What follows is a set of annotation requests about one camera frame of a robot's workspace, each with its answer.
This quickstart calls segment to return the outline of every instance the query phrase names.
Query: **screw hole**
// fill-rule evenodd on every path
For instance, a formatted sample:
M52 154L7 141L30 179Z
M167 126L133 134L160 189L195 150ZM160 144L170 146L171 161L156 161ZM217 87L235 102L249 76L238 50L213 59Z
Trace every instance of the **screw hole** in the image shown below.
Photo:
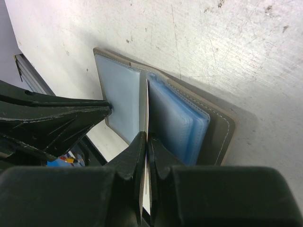
M28 96L33 96L34 95L34 92L31 92L31 91L28 91L28 90L26 90L24 93Z

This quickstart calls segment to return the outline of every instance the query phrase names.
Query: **gray floor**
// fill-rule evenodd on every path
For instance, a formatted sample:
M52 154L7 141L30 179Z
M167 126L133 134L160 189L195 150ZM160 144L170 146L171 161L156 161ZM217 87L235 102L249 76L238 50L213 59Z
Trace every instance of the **gray floor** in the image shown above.
M14 55L21 54L18 49L13 27L4 0L0 0L0 80L12 85L28 88L20 79Z

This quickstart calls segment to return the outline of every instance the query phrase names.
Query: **table surface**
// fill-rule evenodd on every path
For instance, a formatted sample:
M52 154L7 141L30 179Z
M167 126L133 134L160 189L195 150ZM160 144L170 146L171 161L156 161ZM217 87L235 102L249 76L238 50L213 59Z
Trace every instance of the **table surface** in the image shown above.
M303 208L300 0L7 0L18 46L58 96L101 99L92 49L108 48L208 92L239 119L226 165L271 166ZM126 144L88 133L111 160Z

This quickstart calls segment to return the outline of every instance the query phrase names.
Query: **scratched white surface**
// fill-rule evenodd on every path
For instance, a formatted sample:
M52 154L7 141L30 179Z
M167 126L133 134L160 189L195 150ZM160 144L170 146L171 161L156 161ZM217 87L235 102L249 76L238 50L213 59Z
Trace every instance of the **scratched white surface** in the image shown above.
M215 95L239 119L227 165L271 166L303 208L300 0L6 0L18 46L58 96L100 99L106 47ZM126 145L103 123L107 160Z

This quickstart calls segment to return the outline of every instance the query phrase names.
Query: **gray wallet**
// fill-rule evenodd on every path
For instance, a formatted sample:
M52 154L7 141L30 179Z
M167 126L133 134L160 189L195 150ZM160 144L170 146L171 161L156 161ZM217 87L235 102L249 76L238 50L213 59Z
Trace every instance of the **gray wallet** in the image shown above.
M112 105L106 124L123 140L130 144L139 131L152 131L187 165L224 162L237 127L229 113L158 69L108 50L93 52L103 98Z

